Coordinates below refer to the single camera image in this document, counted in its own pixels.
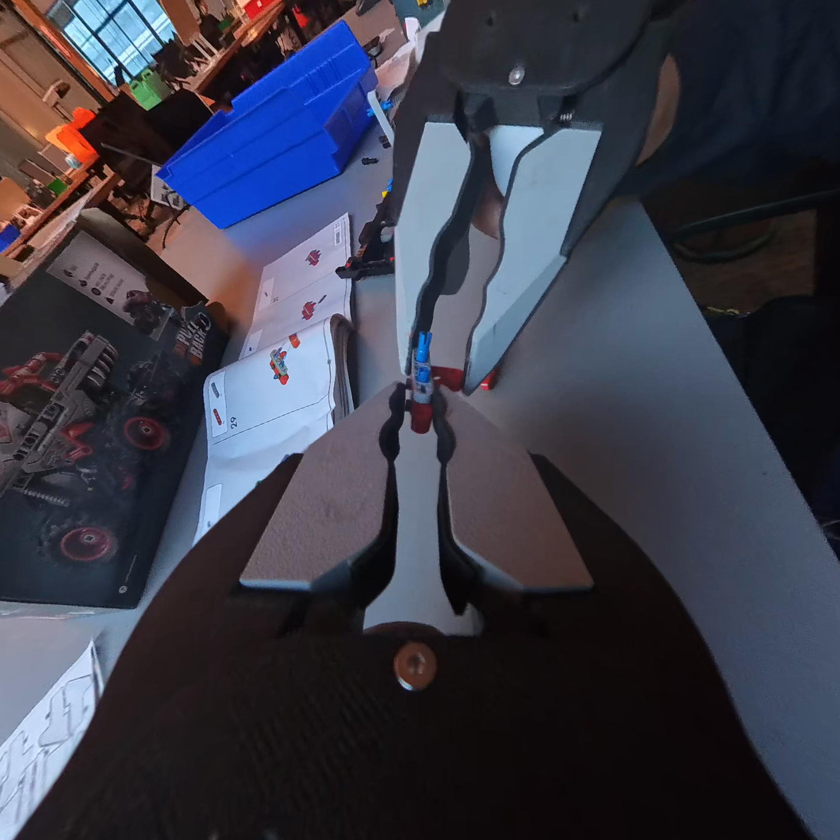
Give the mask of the black lego assembly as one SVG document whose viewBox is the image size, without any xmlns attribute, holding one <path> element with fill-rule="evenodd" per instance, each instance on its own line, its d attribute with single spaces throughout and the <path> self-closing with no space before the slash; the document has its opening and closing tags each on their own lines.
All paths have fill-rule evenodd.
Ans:
<svg viewBox="0 0 840 840">
<path fill-rule="evenodd" d="M 356 253 L 335 270 L 336 276 L 357 281 L 392 275 L 395 268 L 395 225 L 388 194 L 377 204 L 373 219 L 362 227 Z"/>
</svg>

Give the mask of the person's right hand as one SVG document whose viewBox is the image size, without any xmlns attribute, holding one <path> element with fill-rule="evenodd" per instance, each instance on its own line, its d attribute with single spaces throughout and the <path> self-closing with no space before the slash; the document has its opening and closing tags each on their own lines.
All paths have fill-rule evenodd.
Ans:
<svg viewBox="0 0 840 840">
<path fill-rule="evenodd" d="M 654 110 L 637 157 L 637 166 L 649 160 L 666 142 L 676 122 L 680 93 L 681 79 L 676 59 L 668 54 L 659 70 Z"/>
</svg>

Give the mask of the small green bin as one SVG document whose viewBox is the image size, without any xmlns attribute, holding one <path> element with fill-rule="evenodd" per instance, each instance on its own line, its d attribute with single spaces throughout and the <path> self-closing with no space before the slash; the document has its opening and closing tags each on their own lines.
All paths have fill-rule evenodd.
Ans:
<svg viewBox="0 0 840 840">
<path fill-rule="evenodd" d="M 133 78 L 129 82 L 129 90 L 145 111 L 156 108 L 173 93 L 161 74 L 153 68 L 146 68 Z"/>
</svg>

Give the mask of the large window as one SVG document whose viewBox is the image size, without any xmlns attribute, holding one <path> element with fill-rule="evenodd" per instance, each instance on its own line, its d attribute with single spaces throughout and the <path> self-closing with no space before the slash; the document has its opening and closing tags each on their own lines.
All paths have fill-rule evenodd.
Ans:
<svg viewBox="0 0 840 840">
<path fill-rule="evenodd" d="M 46 15 L 98 74 L 115 87 L 152 67 L 175 29 L 156 1 L 55 1 Z"/>
</svg>

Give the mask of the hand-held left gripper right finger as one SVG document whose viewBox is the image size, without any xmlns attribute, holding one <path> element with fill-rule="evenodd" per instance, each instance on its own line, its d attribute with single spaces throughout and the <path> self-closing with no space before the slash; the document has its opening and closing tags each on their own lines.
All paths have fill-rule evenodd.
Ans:
<svg viewBox="0 0 840 840">
<path fill-rule="evenodd" d="M 458 393 L 440 388 L 432 405 L 440 573 L 454 612 L 487 615 L 496 595 L 590 592 L 592 574 L 527 450 Z"/>
</svg>

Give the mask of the black lego set box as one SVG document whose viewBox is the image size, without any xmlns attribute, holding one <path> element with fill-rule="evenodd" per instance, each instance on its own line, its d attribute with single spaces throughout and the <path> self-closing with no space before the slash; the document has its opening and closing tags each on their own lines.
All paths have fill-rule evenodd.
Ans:
<svg viewBox="0 0 840 840">
<path fill-rule="evenodd" d="M 23 266 L 1 309 L 2 602 L 138 605 L 227 344 L 97 209 Z"/>
</svg>

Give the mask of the white lego part blue pins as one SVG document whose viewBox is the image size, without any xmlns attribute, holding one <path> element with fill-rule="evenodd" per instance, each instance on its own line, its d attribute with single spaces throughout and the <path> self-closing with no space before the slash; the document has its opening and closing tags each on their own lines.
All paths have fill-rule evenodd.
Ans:
<svg viewBox="0 0 840 840">
<path fill-rule="evenodd" d="M 380 99 L 376 90 L 368 92 L 367 101 L 369 102 L 369 115 L 374 117 L 379 124 L 388 146 L 393 146 L 395 131 L 390 117 L 391 111 L 393 110 L 393 101 L 390 98 L 385 100 Z"/>
</svg>

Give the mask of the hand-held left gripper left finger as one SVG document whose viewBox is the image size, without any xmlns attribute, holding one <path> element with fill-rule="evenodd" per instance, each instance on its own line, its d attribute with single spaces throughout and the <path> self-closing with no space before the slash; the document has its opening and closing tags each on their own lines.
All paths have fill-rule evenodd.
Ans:
<svg viewBox="0 0 840 840">
<path fill-rule="evenodd" d="M 388 385 L 310 444 L 239 577 L 254 592 L 363 611 L 396 565 L 396 459 L 406 385 Z"/>
</svg>

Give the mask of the lego instruction booklet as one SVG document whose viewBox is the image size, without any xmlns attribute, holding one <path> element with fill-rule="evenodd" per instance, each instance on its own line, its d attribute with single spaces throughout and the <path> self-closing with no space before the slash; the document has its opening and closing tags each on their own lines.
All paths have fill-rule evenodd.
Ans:
<svg viewBox="0 0 840 840">
<path fill-rule="evenodd" d="M 352 413 L 348 213 L 263 270 L 238 359 L 204 385 L 207 457 L 197 542 L 268 477 Z"/>
</svg>

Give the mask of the plain red lego beam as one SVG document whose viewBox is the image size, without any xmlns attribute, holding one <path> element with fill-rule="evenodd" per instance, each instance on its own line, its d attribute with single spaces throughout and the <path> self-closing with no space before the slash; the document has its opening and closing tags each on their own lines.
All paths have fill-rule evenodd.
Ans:
<svg viewBox="0 0 840 840">
<path fill-rule="evenodd" d="M 442 385 L 451 392 L 462 392 L 464 388 L 465 372 L 460 369 L 450 368 L 441 365 L 434 365 L 432 368 L 433 380 L 436 385 Z M 479 388 L 482 391 L 491 391 L 498 378 L 498 370 L 493 369 L 480 382 Z"/>
</svg>

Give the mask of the blue plastic bin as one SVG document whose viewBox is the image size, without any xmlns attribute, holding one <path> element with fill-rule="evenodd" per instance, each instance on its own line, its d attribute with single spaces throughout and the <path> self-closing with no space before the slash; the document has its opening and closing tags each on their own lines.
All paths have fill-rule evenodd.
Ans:
<svg viewBox="0 0 840 840">
<path fill-rule="evenodd" d="M 217 112 L 158 178 L 217 228 L 343 172 L 374 120 L 375 69 L 344 20 Z"/>
</svg>

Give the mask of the black office chair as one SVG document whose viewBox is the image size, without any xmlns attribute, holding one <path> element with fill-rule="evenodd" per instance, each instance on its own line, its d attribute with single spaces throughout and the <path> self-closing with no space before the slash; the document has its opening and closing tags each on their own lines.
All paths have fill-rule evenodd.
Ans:
<svg viewBox="0 0 840 840">
<path fill-rule="evenodd" d="M 165 165 L 212 116 L 205 101 L 187 89 L 173 92 L 150 110 L 121 92 L 100 108 L 80 135 L 119 175 L 122 186 L 113 190 L 115 196 L 151 198 L 153 167 Z"/>
</svg>

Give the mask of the red lego beam blue pins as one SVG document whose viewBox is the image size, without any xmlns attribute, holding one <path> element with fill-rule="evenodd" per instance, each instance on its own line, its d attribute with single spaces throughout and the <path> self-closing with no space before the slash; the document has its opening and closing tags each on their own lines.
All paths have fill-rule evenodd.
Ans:
<svg viewBox="0 0 840 840">
<path fill-rule="evenodd" d="M 411 429 L 417 434 L 427 433 L 433 422 L 435 383 L 430 355 L 431 341 L 432 334 L 421 331 L 417 335 L 416 347 L 410 357 L 409 413 Z"/>
</svg>

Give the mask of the white sticker sheet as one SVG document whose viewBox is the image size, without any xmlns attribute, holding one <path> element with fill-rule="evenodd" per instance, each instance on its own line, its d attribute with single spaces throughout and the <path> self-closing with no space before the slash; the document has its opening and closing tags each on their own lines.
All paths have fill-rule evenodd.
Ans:
<svg viewBox="0 0 840 840">
<path fill-rule="evenodd" d="M 1 838 L 16 838 L 87 732 L 104 683 L 93 640 L 2 744 Z"/>
</svg>

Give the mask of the orange bin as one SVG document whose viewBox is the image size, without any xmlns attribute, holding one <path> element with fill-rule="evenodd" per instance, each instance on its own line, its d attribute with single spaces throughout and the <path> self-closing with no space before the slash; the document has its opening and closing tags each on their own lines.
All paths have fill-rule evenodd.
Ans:
<svg viewBox="0 0 840 840">
<path fill-rule="evenodd" d="M 71 121 L 56 126 L 45 135 L 45 140 L 67 154 L 72 154 L 83 167 L 88 167 L 99 157 L 98 152 L 81 134 L 97 114 L 87 108 L 75 108 Z"/>
</svg>

